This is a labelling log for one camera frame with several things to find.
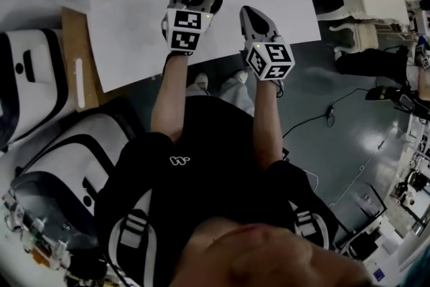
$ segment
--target white table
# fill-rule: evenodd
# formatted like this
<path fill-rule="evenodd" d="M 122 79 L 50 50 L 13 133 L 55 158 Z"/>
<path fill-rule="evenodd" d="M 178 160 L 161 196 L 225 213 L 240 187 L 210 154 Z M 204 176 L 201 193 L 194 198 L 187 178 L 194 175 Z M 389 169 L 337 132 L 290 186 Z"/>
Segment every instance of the white table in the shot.
<path fill-rule="evenodd" d="M 88 13 L 97 72 L 105 92 L 161 73 L 168 54 L 161 20 L 169 0 L 117 0 Z M 190 63 L 243 49 L 239 11 L 250 5 L 277 25 L 288 44 L 320 40 L 312 0 L 224 0 Z"/>

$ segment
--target black cable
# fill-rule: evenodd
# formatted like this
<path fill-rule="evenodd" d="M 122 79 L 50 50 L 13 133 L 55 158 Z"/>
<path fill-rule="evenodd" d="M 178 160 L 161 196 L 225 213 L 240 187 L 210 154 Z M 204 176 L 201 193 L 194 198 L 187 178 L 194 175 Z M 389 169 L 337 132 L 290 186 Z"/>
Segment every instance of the black cable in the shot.
<path fill-rule="evenodd" d="M 318 119 L 318 118 L 323 118 L 323 117 L 325 117 L 325 114 L 320 115 L 320 116 L 317 116 L 317 117 L 315 117 L 315 118 L 310 118 L 310 119 L 308 119 L 308 120 L 306 120 L 306 121 L 303 121 L 303 122 L 301 122 L 301 123 L 297 123 L 297 125 L 295 125 L 295 126 L 291 127 L 291 128 L 290 128 L 290 129 L 289 129 L 289 130 L 288 130 L 288 131 L 287 131 L 287 132 L 282 136 L 282 138 L 285 138 L 289 132 L 291 132 L 293 129 L 295 129 L 295 128 L 297 128 L 297 127 L 301 126 L 302 124 L 305 124 L 305 123 L 308 123 L 308 122 L 310 122 L 310 121 L 316 120 L 316 119 Z"/>
<path fill-rule="evenodd" d="M 323 114 L 323 115 L 320 115 L 320 116 L 317 116 L 317 117 L 314 117 L 314 118 L 309 118 L 309 119 L 307 119 L 307 120 L 305 120 L 305 121 L 303 121 L 303 122 L 301 122 L 301 123 L 297 123 L 295 126 L 293 126 L 293 127 L 291 127 L 283 136 L 282 136 L 282 138 L 285 138 L 287 135 L 288 135 L 288 133 L 290 133 L 293 129 L 295 129 L 295 128 L 297 128 L 297 127 L 299 127 L 299 126 L 301 126 L 301 125 L 303 125 L 303 124 L 305 124 L 305 123 L 308 123 L 308 122 L 310 122 L 310 121 L 313 121 L 313 120 L 317 120 L 317 119 L 319 119 L 319 118 L 323 118 L 323 117 L 325 117 L 326 118 L 326 125 L 327 125 L 327 127 L 329 127 L 329 128 L 331 128 L 331 127 L 333 127 L 334 125 L 335 125 L 335 121 L 336 121 L 336 118 L 335 118 L 335 116 L 333 115 L 333 112 L 335 111 L 335 109 L 334 109 L 334 105 L 338 102 L 338 101 L 341 101 L 342 99 L 345 99 L 346 97 L 348 97 L 348 96 L 350 96 L 350 95 L 352 95 L 354 92 L 356 92 L 356 91 L 358 91 L 358 90 L 362 90 L 362 91 L 369 91 L 369 90 L 367 90 L 367 89 L 362 89 L 362 88 L 360 88 L 360 87 L 358 87 L 357 89 L 355 89 L 354 91 L 352 91 L 352 92 L 350 92 L 350 93 L 348 93 L 348 94 L 346 94 L 346 95 L 344 95 L 343 97 L 341 97 L 341 98 L 339 98 L 339 99 L 336 99 L 328 108 L 327 108 L 327 111 L 325 112 L 325 114 Z"/>
<path fill-rule="evenodd" d="M 361 89 L 360 87 L 358 87 L 357 89 L 355 89 L 354 91 L 352 91 L 352 92 L 350 92 L 350 93 L 348 93 L 347 95 L 344 95 L 343 97 L 341 97 L 341 98 L 339 98 L 339 99 L 336 99 L 332 104 L 331 104 L 331 106 L 333 107 L 338 101 L 341 101 L 342 99 L 344 99 L 344 98 L 346 98 L 346 97 L 348 97 L 349 95 L 352 95 L 354 92 L 356 92 L 356 91 L 358 91 L 358 90 L 362 90 L 362 91 L 369 91 L 369 90 L 366 90 L 366 89 Z"/>
<path fill-rule="evenodd" d="M 279 91 L 276 93 L 277 98 L 281 98 L 284 95 L 284 83 L 280 83 L 279 85 Z"/>

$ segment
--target white machine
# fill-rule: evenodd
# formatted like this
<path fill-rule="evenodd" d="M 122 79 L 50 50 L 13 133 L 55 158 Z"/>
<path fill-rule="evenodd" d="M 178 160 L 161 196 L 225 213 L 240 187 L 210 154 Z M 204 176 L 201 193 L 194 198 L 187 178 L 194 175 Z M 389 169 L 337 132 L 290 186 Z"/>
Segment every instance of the white machine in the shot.
<path fill-rule="evenodd" d="M 59 30 L 0 34 L 0 150 L 74 110 Z"/>
<path fill-rule="evenodd" d="M 21 235 L 24 249 L 50 269 L 65 269 L 73 286 L 105 280 L 108 265 L 95 233 L 95 199 L 121 150 L 143 131 L 128 104 L 113 102 L 52 141 L 3 197 L 7 226 Z"/>

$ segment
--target gray pants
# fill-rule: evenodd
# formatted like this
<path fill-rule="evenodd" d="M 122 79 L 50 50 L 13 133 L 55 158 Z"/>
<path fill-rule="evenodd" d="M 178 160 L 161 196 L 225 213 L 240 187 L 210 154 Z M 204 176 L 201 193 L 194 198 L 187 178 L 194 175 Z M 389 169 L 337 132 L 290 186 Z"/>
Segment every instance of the gray pants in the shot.
<path fill-rule="evenodd" d="M 191 84 L 187 87 L 187 97 L 205 95 L 210 95 L 208 90 L 202 89 L 197 84 Z M 254 103 L 248 95 L 247 86 L 242 84 L 238 79 L 230 78 L 222 84 L 221 90 L 216 97 L 242 109 L 249 115 L 254 116 Z"/>

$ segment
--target black t-shirt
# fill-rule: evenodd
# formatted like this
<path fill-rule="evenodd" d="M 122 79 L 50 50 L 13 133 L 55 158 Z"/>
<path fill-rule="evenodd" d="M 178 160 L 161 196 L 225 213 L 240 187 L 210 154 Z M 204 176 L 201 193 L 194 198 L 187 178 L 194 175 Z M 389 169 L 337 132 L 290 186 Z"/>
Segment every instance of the black t-shirt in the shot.
<path fill-rule="evenodd" d="M 168 286 L 192 233 L 214 216 L 297 232 L 298 214 L 318 214 L 333 242 L 336 218 L 303 170 L 285 161 L 258 168 L 252 125 L 250 115 L 221 99 L 189 97 L 178 144 L 148 133 L 124 147 L 95 220 L 101 248 L 136 283 Z M 323 245 L 320 226 L 310 222 L 316 230 L 306 238 Z"/>

